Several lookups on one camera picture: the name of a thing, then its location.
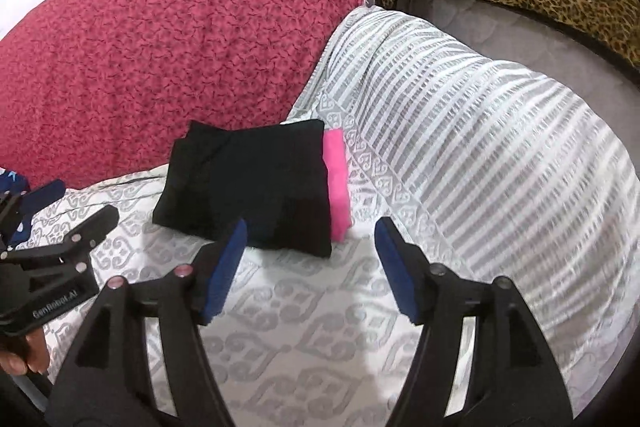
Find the white striped fabric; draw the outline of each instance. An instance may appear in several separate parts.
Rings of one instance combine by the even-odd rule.
[[[353,126],[351,160],[399,181],[384,194],[372,179],[377,208],[412,241],[424,213],[450,247],[439,261],[515,280],[583,409],[638,324],[640,182],[610,128],[544,74],[378,8],[336,30],[291,113],[305,115]]]

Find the human hand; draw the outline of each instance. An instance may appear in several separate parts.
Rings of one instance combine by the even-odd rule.
[[[0,348],[0,367],[9,375],[24,375],[27,368],[34,373],[44,373],[49,367],[49,351],[44,339],[44,330],[38,328],[24,336],[29,352],[25,360]]]

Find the red pillow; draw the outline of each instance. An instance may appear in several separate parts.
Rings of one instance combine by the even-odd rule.
[[[169,159],[190,120],[282,121],[362,0],[46,0],[0,41],[0,166],[81,188]]]

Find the blue star print cloth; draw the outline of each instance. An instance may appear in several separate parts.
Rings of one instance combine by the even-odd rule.
[[[13,171],[7,171],[0,168],[0,194],[6,191],[12,194],[20,194],[22,191],[29,191],[29,182],[24,176],[20,176]],[[18,227],[17,232],[9,241],[9,247],[16,247],[20,243],[24,243],[31,237],[31,216],[25,216],[24,220]]]

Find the bolt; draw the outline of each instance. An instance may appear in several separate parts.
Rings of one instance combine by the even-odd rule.
[[[495,283],[503,290],[508,290],[509,288],[511,288],[511,279],[505,277],[504,275],[500,275],[500,277],[495,280]]]
[[[116,290],[120,288],[120,286],[122,286],[123,284],[124,284],[124,277],[122,275],[116,275],[114,277],[111,277],[111,279],[107,281],[107,286],[112,290]]]
[[[447,272],[447,267],[444,264],[433,263],[429,267],[429,271],[434,275],[444,275]]]
[[[180,264],[174,268],[174,274],[178,277],[188,277],[193,272],[193,266],[190,264]]]

